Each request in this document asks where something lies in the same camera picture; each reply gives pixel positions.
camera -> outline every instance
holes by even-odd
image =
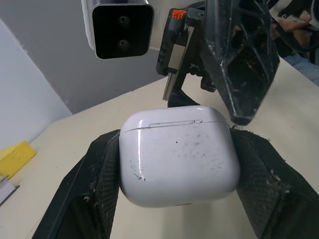
[[[100,59],[141,56],[150,47],[154,9],[145,0],[91,0],[87,7],[91,47]]]

camera lens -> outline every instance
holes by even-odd
[[[120,40],[118,43],[118,47],[122,50],[127,50],[129,47],[129,42],[127,40]]]
[[[130,24],[130,19],[128,16],[120,16],[118,22],[119,25],[127,27]]]

case lid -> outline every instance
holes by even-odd
[[[222,122],[224,116],[217,110],[206,106],[185,106],[135,113],[125,122],[121,133],[139,128],[166,127],[203,122]]]

person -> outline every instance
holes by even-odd
[[[301,15],[301,19],[305,20],[306,22],[298,23],[282,18],[278,18],[276,21],[285,31],[293,32],[300,45],[307,45],[309,43],[310,35],[307,31],[300,30],[300,28],[307,26],[311,18],[309,15],[303,13]],[[312,64],[308,58],[302,57],[299,53],[294,52],[290,47],[288,47],[280,38],[280,35],[275,30],[274,26],[272,26],[272,33],[277,46],[278,54],[301,74],[319,86],[319,66]]]

orange part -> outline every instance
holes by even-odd
[[[184,17],[184,15],[186,14],[186,11],[185,10],[173,10],[172,14],[171,14],[171,17],[177,19],[177,20],[180,20]]]

